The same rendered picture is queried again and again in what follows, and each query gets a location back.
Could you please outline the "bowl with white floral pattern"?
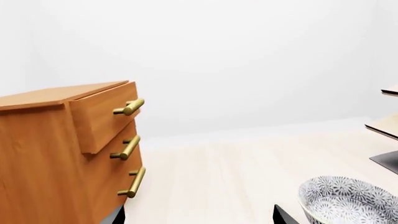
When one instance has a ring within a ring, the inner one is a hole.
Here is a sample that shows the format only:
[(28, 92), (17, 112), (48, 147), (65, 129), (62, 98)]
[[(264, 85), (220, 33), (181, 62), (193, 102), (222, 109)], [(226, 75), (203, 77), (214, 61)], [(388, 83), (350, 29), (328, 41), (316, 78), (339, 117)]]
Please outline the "bowl with white floral pattern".
[(398, 197), (362, 180), (320, 176), (298, 188), (310, 224), (398, 224)]

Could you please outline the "wooden three-drawer cabinet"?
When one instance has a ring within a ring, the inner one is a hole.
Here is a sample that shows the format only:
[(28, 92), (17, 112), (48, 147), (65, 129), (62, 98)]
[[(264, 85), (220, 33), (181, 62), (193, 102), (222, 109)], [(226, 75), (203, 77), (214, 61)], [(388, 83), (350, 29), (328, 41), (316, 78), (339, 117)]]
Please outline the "wooden three-drawer cabinet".
[(84, 94), (77, 85), (0, 97), (0, 224), (101, 224), (129, 199), (118, 191), (143, 167), (139, 145), (126, 161), (109, 155), (138, 135), (135, 120), (83, 154), (69, 102)]

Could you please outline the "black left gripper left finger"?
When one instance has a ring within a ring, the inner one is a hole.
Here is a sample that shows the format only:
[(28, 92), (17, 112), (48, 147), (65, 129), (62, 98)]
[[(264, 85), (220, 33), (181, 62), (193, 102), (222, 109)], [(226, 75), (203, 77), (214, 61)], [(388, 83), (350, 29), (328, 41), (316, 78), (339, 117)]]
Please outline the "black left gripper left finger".
[(121, 205), (113, 212), (111, 212), (106, 218), (101, 221), (101, 224), (124, 224), (126, 219), (126, 214), (124, 206)]

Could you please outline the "wooden drawer, pulled open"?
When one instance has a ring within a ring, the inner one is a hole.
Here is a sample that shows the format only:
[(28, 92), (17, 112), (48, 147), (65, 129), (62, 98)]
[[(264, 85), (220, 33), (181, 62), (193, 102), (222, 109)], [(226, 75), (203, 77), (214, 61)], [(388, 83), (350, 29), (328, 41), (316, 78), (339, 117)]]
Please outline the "wooden drawer, pulled open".
[(97, 154), (140, 113), (139, 109), (130, 116), (113, 114), (116, 108), (139, 98), (136, 83), (95, 83), (80, 85), (79, 89), (85, 94), (71, 100), (69, 107), (80, 151)]

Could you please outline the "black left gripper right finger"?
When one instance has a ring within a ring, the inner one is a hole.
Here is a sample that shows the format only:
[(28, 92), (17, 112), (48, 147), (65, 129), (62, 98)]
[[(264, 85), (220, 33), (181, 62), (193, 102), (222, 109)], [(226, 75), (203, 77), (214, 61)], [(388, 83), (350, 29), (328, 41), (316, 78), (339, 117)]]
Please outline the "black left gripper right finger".
[(273, 222), (274, 224), (300, 224), (278, 205), (274, 205)]

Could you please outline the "dark grey flat panel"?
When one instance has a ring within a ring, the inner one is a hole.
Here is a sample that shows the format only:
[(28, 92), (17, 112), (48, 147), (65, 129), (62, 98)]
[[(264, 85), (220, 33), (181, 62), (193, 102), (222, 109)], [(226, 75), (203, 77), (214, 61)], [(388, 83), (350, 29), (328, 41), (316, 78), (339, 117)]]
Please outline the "dark grey flat panel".
[(387, 152), (369, 159), (398, 175), (398, 151)]

